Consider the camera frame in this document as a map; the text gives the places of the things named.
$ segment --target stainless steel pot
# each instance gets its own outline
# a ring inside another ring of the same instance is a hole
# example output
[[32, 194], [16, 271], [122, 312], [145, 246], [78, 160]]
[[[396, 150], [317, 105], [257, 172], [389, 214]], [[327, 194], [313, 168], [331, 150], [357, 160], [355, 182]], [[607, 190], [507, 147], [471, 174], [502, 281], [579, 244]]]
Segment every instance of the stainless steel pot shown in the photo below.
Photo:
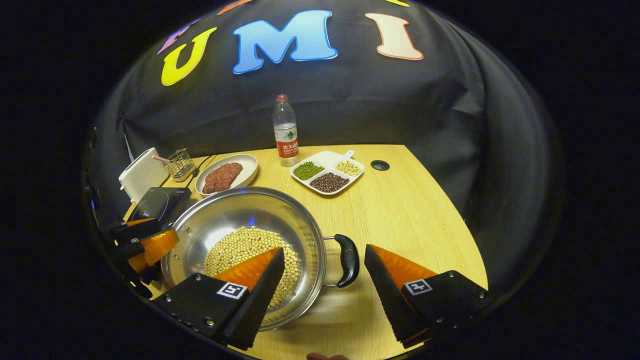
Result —
[[279, 233], [298, 253], [302, 274], [294, 289], [278, 306], [267, 310], [260, 331], [276, 329], [300, 317], [315, 301], [326, 270], [324, 240], [340, 243], [342, 288], [358, 276], [358, 251], [344, 235], [323, 238], [309, 211], [296, 199], [274, 189], [256, 186], [234, 188], [210, 196], [185, 211], [174, 223], [180, 242], [163, 259], [162, 271], [171, 288], [195, 273], [205, 273], [209, 250], [242, 226]]

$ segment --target black cable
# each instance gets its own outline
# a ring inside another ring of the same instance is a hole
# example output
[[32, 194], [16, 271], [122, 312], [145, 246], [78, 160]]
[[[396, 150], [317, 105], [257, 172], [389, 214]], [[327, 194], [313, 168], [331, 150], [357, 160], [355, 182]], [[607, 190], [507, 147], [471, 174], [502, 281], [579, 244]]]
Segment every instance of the black cable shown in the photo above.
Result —
[[206, 159], [203, 160], [203, 162], [200, 163], [200, 165], [198, 165], [198, 167], [196, 167], [195, 169], [193, 169], [193, 173], [191, 173], [191, 179], [189, 180], [189, 182], [187, 183], [187, 186], [185, 186], [185, 188], [188, 188], [189, 185], [191, 185], [191, 182], [195, 179], [196, 176], [198, 176], [198, 174], [200, 173], [200, 167], [202, 166], [202, 164], [206, 163], [207, 160], [209, 160], [211, 158], [211, 156], [214, 155], [209, 155], [207, 156]]

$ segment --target yellow letter u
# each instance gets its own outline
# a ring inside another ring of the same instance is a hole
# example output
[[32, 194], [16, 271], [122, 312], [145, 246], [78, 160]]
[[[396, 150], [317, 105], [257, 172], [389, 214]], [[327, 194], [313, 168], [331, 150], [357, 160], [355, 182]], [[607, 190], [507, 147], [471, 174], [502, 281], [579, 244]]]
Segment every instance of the yellow letter u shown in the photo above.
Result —
[[191, 57], [181, 68], [177, 69], [176, 64], [178, 64], [178, 56], [180, 56], [180, 52], [186, 47], [186, 44], [180, 45], [176, 50], [173, 50], [164, 58], [164, 67], [162, 69], [161, 77], [163, 85], [173, 85], [182, 80], [185, 76], [189, 75], [189, 73], [196, 67], [196, 65], [198, 65], [200, 59], [202, 59], [204, 47], [205, 45], [207, 45], [209, 35], [212, 32], [216, 31], [216, 29], [217, 28], [211, 28], [193, 38], [193, 40], [191, 41], [193, 43]]

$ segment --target induction cooktop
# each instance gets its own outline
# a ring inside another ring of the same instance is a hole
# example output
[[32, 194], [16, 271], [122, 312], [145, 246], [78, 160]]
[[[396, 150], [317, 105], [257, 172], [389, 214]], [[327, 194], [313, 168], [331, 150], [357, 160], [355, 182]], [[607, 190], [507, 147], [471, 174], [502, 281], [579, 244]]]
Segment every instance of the induction cooktop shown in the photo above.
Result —
[[190, 197], [191, 190], [188, 188], [149, 188], [131, 213], [129, 221], [156, 218], [164, 230], [171, 227], [186, 210]]

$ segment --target sliced meat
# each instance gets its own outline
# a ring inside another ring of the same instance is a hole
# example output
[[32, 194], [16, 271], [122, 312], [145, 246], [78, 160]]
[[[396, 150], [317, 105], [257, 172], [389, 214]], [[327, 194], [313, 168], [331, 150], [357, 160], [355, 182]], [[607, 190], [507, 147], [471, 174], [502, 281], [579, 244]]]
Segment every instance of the sliced meat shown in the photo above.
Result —
[[205, 178], [205, 185], [202, 188], [203, 193], [214, 193], [227, 190], [231, 187], [238, 174], [243, 167], [239, 163], [227, 163], [213, 170]]

